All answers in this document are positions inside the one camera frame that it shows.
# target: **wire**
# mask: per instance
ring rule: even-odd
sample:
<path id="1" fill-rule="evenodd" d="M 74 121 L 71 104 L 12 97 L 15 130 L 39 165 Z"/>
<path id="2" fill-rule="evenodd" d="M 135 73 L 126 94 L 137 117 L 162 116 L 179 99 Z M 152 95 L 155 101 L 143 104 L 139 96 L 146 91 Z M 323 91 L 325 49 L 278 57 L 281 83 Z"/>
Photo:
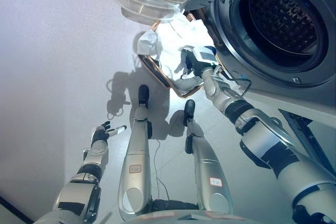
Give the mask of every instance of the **wire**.
<path id="1" fill-rule="evenodd" d="M 226 72 L 222 71 L 221 74 L 228 79 L 229 81 L 247 81 L 248 82 L 248 86 L 246 87 L 246 89 L 244 90 L 244 92 L 242 93 L 241 97 L 243 97 L 247 91 L 250 89 L 251 85 L 252 85 L 252 81 L 250 79 L 247 78 L 230 78 Z"/>
<path id="2" fill-rule="evenodd" d="M 155 174 L 156 174 L 156 185 L 157 185 L 157 198 L 160 199 L 160 190 L 159 190 L 159 182 L 163 185 L 164 189 L 166 190 L 166 194 L 167 194 L 167 198 L 169 199 L 169 194 L 168 194 L 168 190 L 167 187 L 165 186 L 165 184 L 157 177 L 157 169 L 156 169 L 156 164 L 155 164 L 155 158 L 156 158 L 156 154 L 161 146 L 161 142 L 159 140 L 156 140 L 158 142 L 158 147 L 156 148 L 155 154 L 154 154 L 154 169 L 155 169 Z"/>

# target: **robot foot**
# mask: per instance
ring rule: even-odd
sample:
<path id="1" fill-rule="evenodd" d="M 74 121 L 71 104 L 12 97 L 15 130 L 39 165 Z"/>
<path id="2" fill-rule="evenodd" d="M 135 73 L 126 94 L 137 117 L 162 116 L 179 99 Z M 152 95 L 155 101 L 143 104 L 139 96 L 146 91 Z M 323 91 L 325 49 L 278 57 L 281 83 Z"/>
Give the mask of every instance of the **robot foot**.
<path id="1" fill-rule="evenodd" d="M 146 106 L 146 108 L 148 108 L 148 99 L 149 99 L 149 89 L 147 87 L 147 85 L 141 85 L 139 87 L 139 106 L 141 104 L 144 104 Z"/>
<path id="2" fill-rule="evenodd" d="M 187 125 L 188 119 L 194 118 L 194 112 L 195 112 L 195 102 L 194 100 L 188 100 L 184 106 L 184 117 L 183 117 L 184 126 L 186 127 L 188 126 Z"/>

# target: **robot leg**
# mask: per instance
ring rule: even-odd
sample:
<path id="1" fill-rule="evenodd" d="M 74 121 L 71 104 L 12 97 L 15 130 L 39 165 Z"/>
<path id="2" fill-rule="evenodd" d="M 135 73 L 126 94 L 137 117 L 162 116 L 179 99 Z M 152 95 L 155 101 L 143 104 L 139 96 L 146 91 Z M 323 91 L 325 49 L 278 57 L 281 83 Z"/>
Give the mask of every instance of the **robot leg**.
<path id="1" fill-rule="evenodd" d="M 184 108 L 185 151 L 194 155 L 198 207 L 231 214 L 233 205 L 221 164 L 201 127 L 194 121 L 194 110 L 195 102 L 188 100 Z"/>
<path id="2" fill-rule="evenodd" d="M 152 200 L 148 146 L 151 123 L 148 121 L 148 98 L 148 87 L 141 85 L 139 107 L 135 111 L 131 138 L 119 183 L 118 205 L 123 220 L 146 213 Z"/>

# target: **humanoid robot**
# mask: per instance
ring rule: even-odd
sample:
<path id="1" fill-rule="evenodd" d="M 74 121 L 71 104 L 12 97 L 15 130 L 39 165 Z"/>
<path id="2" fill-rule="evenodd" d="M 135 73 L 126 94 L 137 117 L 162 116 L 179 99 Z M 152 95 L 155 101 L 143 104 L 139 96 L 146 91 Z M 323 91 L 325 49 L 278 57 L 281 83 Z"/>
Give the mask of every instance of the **humanoid robot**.
<path id="1" fill-rule="evenodd" d="M 323 166 L 299 153 L 278 120 L 255 109 L 233 91 L 220 77 L 221 67 L 214 54 L 190 52 L 194 74 L 204 81 L 204 91 L 213 105 L 234 124 L 240 134 L 243 152 L 259 167 L 271 169 L 287 192 L 296 223 L 336 223 L 336 178 Z M 135 112 L 132 134 L 121 172 L 118 204 L 127 223 L 256 223 L 232 215 L 231 196 L 218 158 L 204 139 L 193 115 L 195 103 L 184 108 L 187 127 L 185 151 L 194 155 L 197 204 L 173 200 L 152 200 L 148 139 L 149 90 L 139 87 L 139 107 Z M 101 189 L 99 181 L 108 162 L 110 136 L 125 126 L 110 129 L 109 122 L 97 127 L 91 148 L 84 152 L 78 173 L 60 192 L 53 211 L 35 223 L 93 223 L 98 214 Z"/>

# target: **label sticker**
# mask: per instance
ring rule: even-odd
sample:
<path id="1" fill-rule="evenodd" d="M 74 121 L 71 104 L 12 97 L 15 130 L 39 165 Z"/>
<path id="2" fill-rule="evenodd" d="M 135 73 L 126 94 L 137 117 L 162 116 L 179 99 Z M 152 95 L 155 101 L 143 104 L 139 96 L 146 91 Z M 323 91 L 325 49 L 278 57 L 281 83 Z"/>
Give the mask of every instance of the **label sticker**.
<path id="1" fill-rule="evenodd" d="M 222 181 L 220 178 L 210 178 L 210 185 L 212 186 L 218 186 L 218 187 L 222 187 Z"/>
<path id="2" fill-rule="evenodd" d="M 141 165 L 130 165 L 130 173 L 140 173 Z"/>
<path id="3" fill-rule="evenodd" d="M 141 215 L 139 219 L 142 220 L 150 220 L 156 218 L 166 218 L 175 216 L 175 212 L 172 211 L 160 211 L 160 212 L 152 212 L 150 214 Z"/>

